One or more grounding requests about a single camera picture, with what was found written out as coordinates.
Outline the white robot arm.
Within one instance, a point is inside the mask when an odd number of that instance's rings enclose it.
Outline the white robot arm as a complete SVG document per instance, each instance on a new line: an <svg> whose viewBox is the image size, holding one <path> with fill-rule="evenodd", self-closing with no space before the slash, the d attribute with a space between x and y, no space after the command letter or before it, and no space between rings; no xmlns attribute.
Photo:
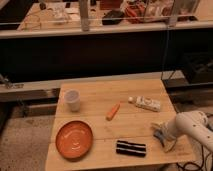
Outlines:
<svg viewBox="0 0 213 171"><path fill-rule="evenodd" d="M195 139L213 152L213 131L208 128L208 117L202 111L180 112L169 121L152 123L151 128L165 153L171 151L183 135Z"/></svg>

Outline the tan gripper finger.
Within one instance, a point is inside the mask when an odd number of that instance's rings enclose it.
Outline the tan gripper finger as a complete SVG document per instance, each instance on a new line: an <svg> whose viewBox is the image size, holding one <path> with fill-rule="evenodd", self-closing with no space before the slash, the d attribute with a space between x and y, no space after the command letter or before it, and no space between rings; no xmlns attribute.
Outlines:
<svg viewBox="0 0 213 171"><path fill-rule="evenodd" d="M166 141L165 142L165 147L164 147L164 152L167 153L169 151L171 151L175 145L176 145L177 141L174 140L174 141Z"/></svg>
<svg viewBox="0 0 213 171"><path fill-rule="evenodd" d="M151 123L151 127L154 129L154 130L161 130L162 129L162 124L160 123Z"/></svg>

